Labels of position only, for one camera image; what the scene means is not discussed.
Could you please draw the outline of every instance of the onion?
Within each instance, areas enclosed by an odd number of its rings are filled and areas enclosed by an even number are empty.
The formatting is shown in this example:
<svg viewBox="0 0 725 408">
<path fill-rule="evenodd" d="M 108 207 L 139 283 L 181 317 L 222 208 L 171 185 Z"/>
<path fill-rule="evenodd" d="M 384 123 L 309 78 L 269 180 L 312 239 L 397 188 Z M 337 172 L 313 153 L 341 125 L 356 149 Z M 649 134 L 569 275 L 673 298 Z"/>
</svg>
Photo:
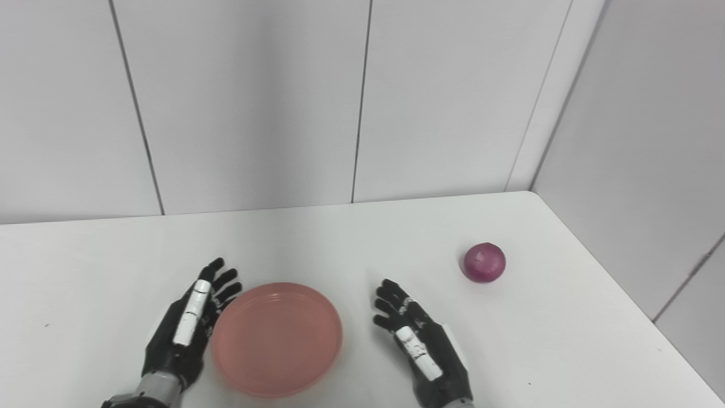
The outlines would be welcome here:
<svg viewBox="0 0 725 408">
<path fill-rule="evenodd" d="M 463 256 L 463 274 L 474 282 L 493 282 L 505 267 L 503 251 L 490 242 L 474 245 Z"/>
</svg>

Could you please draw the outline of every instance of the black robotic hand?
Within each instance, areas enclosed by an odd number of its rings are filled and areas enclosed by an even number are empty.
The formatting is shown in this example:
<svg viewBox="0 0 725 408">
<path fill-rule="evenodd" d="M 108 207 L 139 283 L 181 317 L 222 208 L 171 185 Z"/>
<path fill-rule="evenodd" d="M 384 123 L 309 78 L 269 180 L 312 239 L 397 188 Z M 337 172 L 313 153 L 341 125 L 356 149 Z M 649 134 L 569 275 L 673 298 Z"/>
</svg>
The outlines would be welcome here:
<svg viewBox="0 0 725 408">
<path fill-rule="evenodd" d="M 221 312 L 241 292 L 236 269 L 219 273 L 224 260 L 204 267 L 199 278 L 171 303 L 146 346 L 141 382 L 134 393 L 113 396 L 101 408 L 169 408 L 195 383 Z"/>
<path fill-rule="evenodd" d="M 174 344 L 173 338 L 184 308 L 189 301 L 189 296 L 194 291 L 194 285 L 179 300 L 169 306 L 154 337 L 146 346 L 142 377 L 151 371 L 170 372 L 179 377 L 184 390 L 199 378 L 204 367 L 202 356 L 214 330 L 214 325 L 224 308 L 241 292 L 241 283 L 236 269 L 229 269 L 218 274 L 217 272 L 221 270 L 222 266 L 224 266 L 224 260 L 216 258 L 199 274 L 198 280 L 211 283 L 211 291 L 202 315 L 199 316 L 199 323 L 190 344 L 188 346 Z"/>
<path fill-rule="evenodd" d="M 376 290 L 373 322 L 393 334 L 413 369 L 413 392 L 424 408 L 472 407 L 468 371 L 444 328 L 396 282 L 384 280 Z"/>
</svg>

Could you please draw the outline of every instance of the pink plastic plate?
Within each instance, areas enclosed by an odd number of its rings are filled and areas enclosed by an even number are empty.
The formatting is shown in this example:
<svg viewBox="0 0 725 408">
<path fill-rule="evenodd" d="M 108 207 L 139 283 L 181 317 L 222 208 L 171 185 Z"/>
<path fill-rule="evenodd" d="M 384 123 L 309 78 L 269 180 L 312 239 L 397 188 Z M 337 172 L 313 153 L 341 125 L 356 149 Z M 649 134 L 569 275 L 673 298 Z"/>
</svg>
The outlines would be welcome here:
<svg viewBox="0 0 725 408">
<path fill-rule="evenodd" d="M 327 373 L 340 352 L 342 324 L 317 290 L 270 283 L 227 307 L 211 343 L 214 363 L 229 385 L 278 398 L 309 388 Z"/>
</svg>

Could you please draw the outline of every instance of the white table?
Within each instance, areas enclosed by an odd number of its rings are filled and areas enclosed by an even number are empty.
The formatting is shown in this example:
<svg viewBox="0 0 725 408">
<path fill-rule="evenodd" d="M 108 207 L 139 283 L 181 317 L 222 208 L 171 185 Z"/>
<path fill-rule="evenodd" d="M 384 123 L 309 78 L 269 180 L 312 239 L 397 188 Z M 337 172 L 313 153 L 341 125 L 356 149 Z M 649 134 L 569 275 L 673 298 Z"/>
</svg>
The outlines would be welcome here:
<svg viewBox="0 0 725 408">
<path fill-rule="evenodd" d="M 458 259 L 499 245 L 474 284 Z M 0 227 L 0 407 L 97 407 L 138 381 L 167 305 L 217 256 L 244 287 L 294 281 L 344 326 L 334 368 L 276 401 L 228 390 L 210 359 L 184 407 L 416 407 L 410 373 L 371 323 L 399 281 L 456 333 L 478 407 L 723 407 L 533 193 Z"/>
</svg>

